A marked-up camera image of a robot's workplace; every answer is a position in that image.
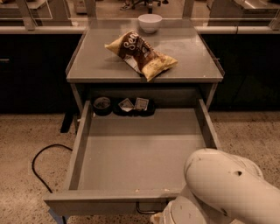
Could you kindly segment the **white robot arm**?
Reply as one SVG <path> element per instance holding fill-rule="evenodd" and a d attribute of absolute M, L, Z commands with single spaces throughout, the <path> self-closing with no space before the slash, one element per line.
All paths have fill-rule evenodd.
<path fill-rule="evenodd" d="M 159 224 L 280 224 L 280 190 L 245 157 L 195 151 L 185 162 L 186 186 L 161 213 Z"/>

